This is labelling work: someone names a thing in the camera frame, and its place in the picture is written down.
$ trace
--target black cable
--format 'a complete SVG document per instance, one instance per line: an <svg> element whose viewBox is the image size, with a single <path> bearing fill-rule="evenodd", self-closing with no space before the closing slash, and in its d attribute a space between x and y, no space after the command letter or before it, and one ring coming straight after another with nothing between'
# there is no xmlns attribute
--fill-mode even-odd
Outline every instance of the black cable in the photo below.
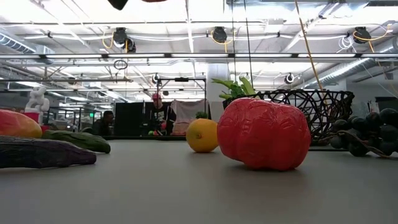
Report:
<svg viewBox="0 0 398 224"><path fill-rule="evenodd" d="M232 12L232 43L234 49L234 73L236 81L236 57L235 57L235 26L234 26L234 0L231 1L231 12Z"/></svg>
<svg viewBox="0 0 398 224"><path fill-rule="evenodd" d="M245 13L245 18L246 18L246 31L247 31L247 33L248 33L249 63L250 63L250 82L251 82L251 86L254 88L254 85L253 85L253 76L252 76L252 70L251 70L249 23L248 23L248 12L246 11L246 0L243 0L243 4L244 4L244 13Z"/></svg>

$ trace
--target green leafy plant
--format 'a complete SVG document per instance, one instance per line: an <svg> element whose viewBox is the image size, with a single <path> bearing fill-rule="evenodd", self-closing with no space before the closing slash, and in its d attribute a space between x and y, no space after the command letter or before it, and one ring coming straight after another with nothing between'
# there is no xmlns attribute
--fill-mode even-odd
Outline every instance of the green leafy plant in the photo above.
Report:
<svg viewBox="0 0 398 224"><path fill-rule="evenodd" d="M213 83L218 83L224 85L226 88L230 90L230 93L226 93L223 91L223 94L220 94L220 98L229 99L242 95L255 95L253 86L251 86L250 82L244 78L240 77L239 80L242 82L242 85L239 86L238 82L234 82L231 80L219 80L217 78L213 78Z"/></svg>
<svg viewBox="0 0 398 224"><path fill-rule="evenodd" d="M205 118L205 119L207 119L207 118L208 118L208 115L207 115L207 113L205 113L205 112L203 112L203 111L199 111L199 112L197 112L196 117L197 117L197 119L199 119L199 118Z"/></svg>

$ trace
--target man in dark shirt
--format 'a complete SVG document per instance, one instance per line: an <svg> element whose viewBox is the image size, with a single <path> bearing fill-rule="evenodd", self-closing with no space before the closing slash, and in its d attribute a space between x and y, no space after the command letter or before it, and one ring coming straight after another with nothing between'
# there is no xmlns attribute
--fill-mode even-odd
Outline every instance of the man in dark shirt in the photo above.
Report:
<svg viewBox="0 0 398 224"><path fill-rule="evenodd" d="M175 121L175 113L169 106L162 103L162 96L160 94L153 94L152 100L154 107L150 110L150 120L152 125L159 124L158 132L162 135L170 135L173 132L173 123Z"/></svg>
<svg viewBox="0 0 398 224"><path fill-rule="evenodd" d="M101 119L95 121L93 125L93 134L99 136L110 136L112 135L111 125L113 122L113 112L105 111L104 116Z"/></svg>

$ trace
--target purple eggplant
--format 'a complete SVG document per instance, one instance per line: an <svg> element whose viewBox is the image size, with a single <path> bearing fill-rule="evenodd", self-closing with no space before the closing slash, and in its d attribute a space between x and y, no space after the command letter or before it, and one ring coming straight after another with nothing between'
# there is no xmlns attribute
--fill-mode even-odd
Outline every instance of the purple eggplant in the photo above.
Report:
<svg viewBox="0 0 398 224"><path fill-rule="evenodd" d="M96 154L65 141L0 136L0 168L88 165Z"/></svg>

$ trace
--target gray table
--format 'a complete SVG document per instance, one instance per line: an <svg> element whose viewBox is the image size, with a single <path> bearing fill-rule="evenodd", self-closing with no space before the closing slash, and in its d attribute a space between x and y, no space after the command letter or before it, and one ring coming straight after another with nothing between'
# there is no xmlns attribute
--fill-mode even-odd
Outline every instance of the gray table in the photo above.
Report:
<svg viewBox="0 0 398 224"><path fill-rule="evenodd" d="M1 223L398 222L398 161L309 152L264 172L181 141L111 145L92 166L0 170Z"/></svg>

